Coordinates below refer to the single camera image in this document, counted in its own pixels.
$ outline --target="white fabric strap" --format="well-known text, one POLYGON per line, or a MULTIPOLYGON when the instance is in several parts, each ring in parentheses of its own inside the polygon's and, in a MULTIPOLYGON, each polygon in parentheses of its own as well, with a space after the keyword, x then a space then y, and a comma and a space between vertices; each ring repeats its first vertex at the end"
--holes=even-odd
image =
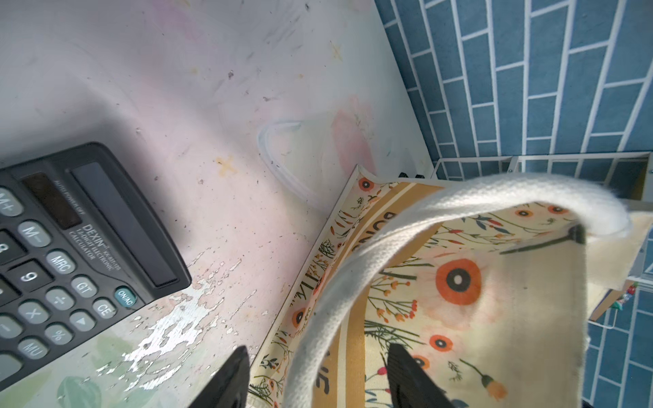
POLYGON ((311 407, 318 369, 347 312, 374 275, 416 235, 436 223, 529 202, 573 211, 596 238, 620 238, 631 228, 625 207, 608 190, 564 176, 500 174, 426 197, 392 218, 340 266, 325 287, 288 371, 284 408, 311 407))

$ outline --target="calculator display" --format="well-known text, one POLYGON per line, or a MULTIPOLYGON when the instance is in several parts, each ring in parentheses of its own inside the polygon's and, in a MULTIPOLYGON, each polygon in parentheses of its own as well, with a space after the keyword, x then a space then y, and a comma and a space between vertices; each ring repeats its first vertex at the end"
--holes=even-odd
POLYGON ((0 390, 190 282, 106 147, 0 169, 0 390))

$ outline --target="calculator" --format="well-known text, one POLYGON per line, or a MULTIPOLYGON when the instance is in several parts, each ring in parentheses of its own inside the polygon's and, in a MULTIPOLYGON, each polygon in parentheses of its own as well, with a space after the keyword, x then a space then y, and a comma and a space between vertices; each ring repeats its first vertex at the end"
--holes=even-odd
POLYGON ((190 283, 105 146, 0 170, 0 390, 190 283))

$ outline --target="white grout line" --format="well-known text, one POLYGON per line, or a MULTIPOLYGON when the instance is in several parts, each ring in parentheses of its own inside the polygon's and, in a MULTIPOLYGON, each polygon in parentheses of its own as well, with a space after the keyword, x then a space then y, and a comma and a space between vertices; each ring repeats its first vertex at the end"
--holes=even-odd
MULTIPOLYGON (((460 68, 462 69, 462 83, 465 87, 465 97, 467 98, 467 111, 470 117, 471 138, 474 141, 474 153, 479 155, 479 143, 476 139, 476 123, 474 123, 474 113, 471 108, 470 81, 467 77, 467 63, 465 62, 465 52, 462 47, 462 36, 460 35, 460 20, 458 19, 458 5, 456 0, 451 0, 451 10, 453 11, 453 27, 456 31, 456 40, 458 41, 458 56, 460 57, 460 68)), ((481 173, 481 164, 479 163, 479 173, 481 173)))
POLYGON ((494 102, 485 102, 485 103, 477 103, 476 105, 472 105, 472 108, 482 108, 484 106, 492 106, 494 105, 494 102))
POLYGON ((648 92, 648 89, 651 86, 651 80, 653 80, 653 61, 651 61, 651 64, 648 67, 646 78, 644 79, 642 88, 639 90, 639 95, 635 100, 635 106, 633 106, 633 111, 630 112, 630 118, 628 118, 628 122, 626 123, 626 130, 624 130, 624 135, 621 138, 621 142, 619 142, 619 147, 617 147, 616 149, 617 151, 623 151, 624 148, 626 148, 626 144, 628 143, 628 138, 630 137, 630 134, 632 133, 633 128, 635 127, 635 122, 637 121, 639 110, 642 108, 642 105, 644 104, 644 98, 646 97, 646 93, 648 92))
POLYGON ((581 153, 587 152, 587 145, 590 142, 590 133, 592 133, 592 128, 594 127, 594 122, 596 121, 596 115, 599 112, 599 104, 601 103, 601 96, 603 95, 603 86, 605 85, 605 80, 608 77, 608 70, 610 69, 610 62, 612 61, 614 46, 616 44, 617 35, 619 34, 619 29, 621 28, 621 22, 624 19, 625 9, 626 0, 619 0, 616 6, 616 12, 614 13, 614 21, 612 29, 610 30, 610 37, 608 41, 605 41, 607 43, 607 48, 605 49, 605 54, 603 55, 601 74, 599 75, 599 81, 596 85, 596 91, 594 92, 592 109, 590 110, 590 117, 587 121, 587 128, 585 128, 585 136, 582 140, 581 153))
POLYGON ((449 78, 448 80, 443 80, 442 83, 443 84, 448 84, 450 82, 460 81, 461 79, 463 79, 462 76, 457 76, 456 78, 449 78))
POLYGON ((436 4, 440 4, 440 3, 442 3, 443 1, 446 1, 446 0, 433 0, 433 1, 429 1, 427 4, 424 5, 424 9, 426 10, 427 8, 431 8, 431 7, 433 7, 433 6, 436 5, 436 4))
POLYGON ((635 85, 635 84, 641 84, 646 81, 646 78, 638 78, 636 80, 626 80, 626 81, 617 81, 617 82, 608 82, 605 84, 605 88, 614 88, 617 86, 625 86, 625 85, 635 85))
POLYGON ((497 71, 505 71, 506 69, 521 67, 523 64, 524 64, 523 61, 513 62, 512 64, 506 64, 506 65, 502 65, 500 67, 496 67, 495 69, 497 71))
POLYGON ((579 52, 585 52, 585 51, 593 50, 594 48, 605 47, 605 46, 608 45, 609 42, 610 42, 610 40, 608 40, 608 41, 599 41, 599 42, 595 42, 594 44, 587 44, 587 45, 584 45, 584 46, 581 46, 581 47, 572 48, 572 49, 569 50, 569 53, 570 54, 577 54, 579 52))
MULTIPOLYGON (((397 4, 395 3, 395 0, 390 0, 390 4, 392 5, 392 11, 394 12, 395 16, 399 16, 399 11, 397 10, 397 4)), ((402 41, 404 42, 404 48, 406 49, 406 53, 410 53, 410 48, 408 48, 408 40, 406 39, 406 33, 404 32, 404 25, 402 24, 402 21, 399 17, 397 17, 397 26, 399 27, 399 34, 402 36, 402 41)), ((442 152, 440 152, 440 146, 438 144, 438 138, 436 137, 436 132, 433 129, 433 123, 431 122, 431 115, 428 114, 428 108, 426 107, 426 100, 424 99, 424 92, 422 91, 422 87, 420 86, 419 83, 419 77, 417 76, 417 71, 415 70, 415 63, 413 62, 413 59, 410 58, 410 54, 408 54, 408 62, 410 63, 410 68, 413 71, 413 76, 415 77, 415 83, 417 84, 417 90, 419 91, 419 97, 422 99, 422 107, 424 108, 424 111, 426 112, 426 118, 428 120, 428 126, 431 129, 431 137, 435 140, 436 142, 436 149, 438 151, 438 156, 442 157, 442 152)))
POLYGON ((623 388, 621 387, 621 384, 620 384, 620 383, 616 382, 615 380, 610 380, 609 378, 606 378, 606 377, 604 377, 604 376, 602 376, 602 375, 599 375, 599 380, 605 381, 606 383, 610 383, 610 384, 612 384, 612 385, 616 385, 616 386, 619 387, 620 389, 623 389, 623 388))
POLYGON ((636 362, 636 361, 633 361, 633 360, 629 360, 629 361, 628 361, 628 364, 632 364, 632 365, 634 365, 635 367, 639 367, 639 368, 645 369, 645 370, 647 370, 647 371, 653 371, 653 368, 648 367, 648 366, 645 366, 644 364, 640 364, 640 363, 638 363, 638 362, 636 362))
POLYGON ((537 95, 530 95, 528 98, 529 99, 540 99, 540 98, 548 98, 548 97, 557 97, 558 92, 548 92, 548 93, 540 93, 537 95))
POLYGON ((490 45, 490 76, 492 78, 492 100, 494 101, 494 132, 496 134, 496 153, 501 155, 501 137, 499 129, 499 98, 496 83, 496 55, 494 53, 494 21, 492 21, 492 0, 485 0, 487 12, 488 42, 490 45))
POLYGON ((619 391, 619 402, 616 408, 622 408, 624 404, 624 391, 626 390, 626 380, 628 379, 628 362, 630 361, 630 351, 633 349, 633 332, 637 322, 637 306, 639 305, 639 290, 635 291, 633 300, 633 315, 630 319, 630 329, 628 330, 628 346, 626 346, 626 358, 624 359, 624 370, 621 372, 621 383, 624 385, 619 391))
POLYGON ((567 65, 569 64, 569 47, 571 46, 571 32, 573 30, 573 18, 576 13, 576 0, 570 0, 567 7, 567 22, 565 23, 565 36, 562 41, 562 58, 560 59, 560 72, 558 73, 558 90, 556 104, 553 108, 553 131, 551 133, 551 146, 549 154, 556 151, 556 140, 558 139, 558 127, 560 126, 560 108, 562 106, 562 92, 567 80, 567 65))
POLYGON ((545 8, 541 8, 541 9, 539 9, 537 11, 531 12, 531 17, 541 16, 542 14, 546 14, 548 12, 552 12, 553 10, 558 10, 559 8, 563 8, 568 4, 569 4, 569 1, 565 0, 565 1, 561 1, 559 3, 556 3, 554 5, 551 5, 551 6, 548 6, 548 7, 545 7, 545 8))
POLYGON ((425 49, 424 51, 420 51, 420 52, 416 52, 416 53, 414 53, 413 55, 410 56, 410 58, 417 58, 417 57, 419 57, 419 56, 421 56, 421 55, 428 54, 429 52, 431 52, 431 50, 429 50, 429 49, 427 48, 427 49, 425 49))
POLYGON ((484 28, 484 29, 482 29, 480 31, 476 31, 475 33, 471 33, 471 34, 467 34, 467 35, 462 36, 462 40, 463 41, 471 40, 471 39, 479 37, 479 36, 481 36, 483 34, 487 34, 487 32, 488 32, 488 29, 484 28))
MULTIPOLYGON (((395 0, 390 0, 390 1, 392 1, 393 7, 396 8, 396 5, 394 5, 395 0)), ((440 3, 440 1, 439 0, 437 2, 432 1, 431 5, 433 6, 437 3, 440 3)), ((433 64, 436 66, 436 76, 438 78, 438 83, 440 84, 440 95, 442 95, 442 101, 445 104, 445 111, 447 111, 447 121, 449 122, 449 129, 451 130, 451 138, 453 139, 454 142, 453 147, 456 150, 456 157, 460 157, 460 152, 458 151, 458 143, 456 141, 456 132, 453 129, 453 121, 451 120, 451 111, 449 110, 449 100, 447 99, 447 94, 445 93, 445 85, 442 82, 442 73, 440 72, 440 64, 438 63, 438 56, 436 55, 436 49, 433 47, 433 34, 431 34, 431 26, 428 23, 428 18, 426 18, 426 6, 424 5, 424 0, 419 0, 419 6, 422 12, 422 19, 424 20, 424 26, 426 28, 426 37, 428 38, 428 45, 429 48, 431 49, 431 55, 433 56, 433 64)), ((433 129, 433 123, 431 122, 430 115, 428 115, 428 122, 431 124, 431 129, 433 129)))
MULTIPOLYGON (((610 313, 612 310, 608 309, 605 312, 605 317, 603 318, 603 323, 605 324, 610 319, 610 313)), ((594 404, 594 397, 596 396, 596 385, 599 382, 599 371, 601 369, 601 361, 603 360, 603 347, 605 346, 605 333, 607 329, 604 327, 601 329, 601 343, 599 344, 599 356, 596 358, 596 367, 594 368, 594 381, 592 381, 592 392, 590 393, 590 404, 594 404)))
POLYGON ((621 136, 623 132, 598 132, 590 133, 590 136, 621 136))
POLYGON ((522 71, 522 154, 526 154, 528 135, 528 75, 530 70, 530 12, 531 0, 524 0, 524 70, 522 71))

